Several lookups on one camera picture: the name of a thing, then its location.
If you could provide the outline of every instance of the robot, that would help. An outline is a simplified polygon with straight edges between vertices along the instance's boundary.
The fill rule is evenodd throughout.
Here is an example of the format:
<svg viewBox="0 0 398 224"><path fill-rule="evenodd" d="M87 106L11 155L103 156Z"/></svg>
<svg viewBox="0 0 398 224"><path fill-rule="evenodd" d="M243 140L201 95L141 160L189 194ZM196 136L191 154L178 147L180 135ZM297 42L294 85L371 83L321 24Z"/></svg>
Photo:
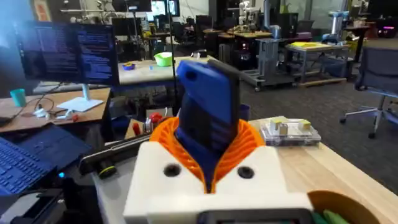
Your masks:
<svg viewBox="0 0 398 224"><path fill-rule="evenodd" d="M286 189L276 148L239 119L239 71L183 60L179 117L141 144L126 223L313 223L307 194Z"/></svg>
<svg viewBox="0 0 398 224"><path fill-rule="evenodd" d="M348 20L349 11L331 11L329 12L329 16L333 17L333 25L331 27L331 34L324 34L322 36L322 43L333 43L337 44L341 40L341 28L342 23ZM339 25L339 18L343 18L343 21Z"/></svg>

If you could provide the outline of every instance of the wooden desk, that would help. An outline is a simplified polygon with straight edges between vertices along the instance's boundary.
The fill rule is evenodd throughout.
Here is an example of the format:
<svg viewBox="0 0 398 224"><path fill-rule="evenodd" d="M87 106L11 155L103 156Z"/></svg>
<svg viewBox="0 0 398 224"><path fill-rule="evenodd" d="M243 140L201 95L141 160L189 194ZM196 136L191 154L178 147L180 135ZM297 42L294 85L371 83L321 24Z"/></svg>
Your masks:
<svg viewBox="0 0 398 224"><path fill-rule="evenodd" d="M205 34L212 34L212 33L219 33L222 32L222 30L216 30L216 29L205 29L203 30L203 33Z"/></svg>
<svg viewBox="0 0 398 224"><path fill-rule="evenodd" d="M79 114L79 120L76 123L84 123L89 121L101 121L104 116L104 112L106 109L106 105L108 102L109 94L111 92L110 88L103 88L99 90L90 90L90 96L92 99L103 100L104 103L90 109L84 113ZM57 108L57 105L63 103L68 100L72 100L78 96L83 96L82 91L74 91L69 93L54 93L46 95L46 98L50 98L54 101L53 111L60 111L62 109ZM41 96L27 96L26 101L33 100L36 98L40 98ZM22 111L20 116L16 117L10 124L0 128L0 133L8 132L8 131L18 131L23 129L32 129L41 127L52 120L46 121L45 118L36 118L35 116L21 116L25 113L31 113L34 111L34 106L37 101L30 102ZM46 99L43 99L40 102L45 109L49 109L52 105L52 102ZM19 112L21 108L17 108L14 106L14 102L11 98L0 99L0 116L11 117ZM69 124L73 121L57 121L56 124Z"/></svg>
<svg viewBox="0 0 398 224"><path fill-rule="evenodd" d="M261 32L261 31L255 31L254 33L252 33L252 32L248 32L248 33L237 33L237 32L228 31L228 34L235 35L235 36L238 36L238 37L248 38L248 39L251 39L251 38L272 37L272 34L271 34L271 33L268 33L268 32Z"/></svg>
<svg viewBox="0 0 398 224"><path fill-rule="evenodd" d="M249 123L260 129L265 122ZM129 133L126 138L134 137ZM398 197L326 145L277 149L289 192L331 190L359 201L380 223L398 223Z"/></svg>
<svg viewBox="0 0 398 224"><path fill-rule="evenodd" d="M209 59L215 59L211 56L207 58L191 58L191 57L176 57L175 68L177 69L180 65L181 60L194 60L196 62L207 62ZM158 67L155 61L143 60L134 61L136 68L134 70L125 71L122 68L122 64L119 64L119 81L121 85L132 85L138 83L150 83L150 82L164 82L173 80L173 68L170 67Z"/></svg>

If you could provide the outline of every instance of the monitor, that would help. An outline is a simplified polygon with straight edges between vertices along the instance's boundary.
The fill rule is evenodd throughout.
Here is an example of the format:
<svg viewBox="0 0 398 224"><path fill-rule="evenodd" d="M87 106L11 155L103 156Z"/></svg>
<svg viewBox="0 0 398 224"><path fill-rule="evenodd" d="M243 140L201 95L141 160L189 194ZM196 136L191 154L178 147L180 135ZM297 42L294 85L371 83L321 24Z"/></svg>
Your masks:
<svg viewBox="0 0 398 224"><path fill-rule="evenodd" d="M112 26L24 22L14 27L26 79L119 84ZM84 98L58 107L85 111L102 103L90 99L88 85L83 93Z"/></svg>
<svg viewBox="0 0 398 224"><path fill-rule="evenodd" d="M116 12L127 12L129 7L134 6L136 12L150 12L150 2L151 0L113 0L112 5Z"/></svg>
<svg viewBox="0 0 398 224"><path fill-rule="evenodd" d="M137 32L141 33L141 19L136 18ZM115 35L135 35L134 18L112 18Z"/></svg>

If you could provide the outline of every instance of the green object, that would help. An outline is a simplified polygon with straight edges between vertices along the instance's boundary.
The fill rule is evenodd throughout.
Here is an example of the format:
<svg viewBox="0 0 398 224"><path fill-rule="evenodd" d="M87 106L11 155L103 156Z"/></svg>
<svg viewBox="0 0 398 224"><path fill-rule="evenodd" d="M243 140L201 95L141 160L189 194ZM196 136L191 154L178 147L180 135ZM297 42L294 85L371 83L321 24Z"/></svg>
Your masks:
<svg viewBox="0 0 398 224"><path fill-rule="evenodd" d="M171 52L162 52L159 54L155 54L156 64L160 67L168 67L171 66L173 59Z"/></svg>
<svg viewBox="0 0 398 224"><path fill-rule="evenodd" d="M315 224L328 224L328 222L326 222L326 220L316 212L312 213L312 219Z"/></svg>
<svg viewBox="0 0 398 224"><path fill-rule="evenodd" d="M325 217L325 220L329 224L349 224L346 220L344 220L343 217L341 217L339 214L331 212L329 210L323 211L323 216Z"/></svg>
<svg viewBox="0 0 398 224"><path fill-rule="evenodd" d="M14 104L17 107L24 107L26 105L26 97L24 89L11 90L10 95L12 97L12 100L14 101Z"/></svg>

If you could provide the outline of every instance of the green cup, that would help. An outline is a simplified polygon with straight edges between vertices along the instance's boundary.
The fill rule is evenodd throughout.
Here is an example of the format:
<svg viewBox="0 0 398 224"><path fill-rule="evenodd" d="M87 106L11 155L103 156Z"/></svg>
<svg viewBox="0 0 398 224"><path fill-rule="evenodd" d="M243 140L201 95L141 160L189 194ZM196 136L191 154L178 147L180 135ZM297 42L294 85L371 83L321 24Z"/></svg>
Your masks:
<svg viewBox="0 0 398 224"><path fill-rule="evenodd" d="M12 100L14 101L17 107L24 107L26 106L26 97L25 97L25 90L24 89L16 89L11 90L10 95Z"/></svg>

